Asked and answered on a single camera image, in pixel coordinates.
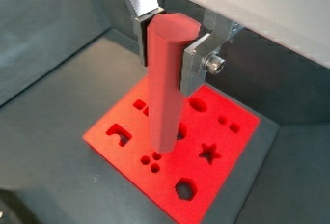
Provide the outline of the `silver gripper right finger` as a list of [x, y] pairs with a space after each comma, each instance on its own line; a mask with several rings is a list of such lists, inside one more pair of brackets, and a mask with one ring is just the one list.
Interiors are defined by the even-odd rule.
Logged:
[[204, 10], [202, 25], [210, 30], [183, 52], [180, 92], [187, 97], [202, 86], [206, 74], [216, 75], [224, 68], [222, 45], [230, 42], [243, 26], [211, 10]]

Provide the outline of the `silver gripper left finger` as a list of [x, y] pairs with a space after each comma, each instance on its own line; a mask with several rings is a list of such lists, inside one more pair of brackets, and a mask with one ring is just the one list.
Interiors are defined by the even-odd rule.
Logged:
[[139, 57], [143, 66], [147, 66], [147, 26], [156, 14], [164, 9], [157, 0], [125, 0], [131, 13], [132, 31], [137, 38]]

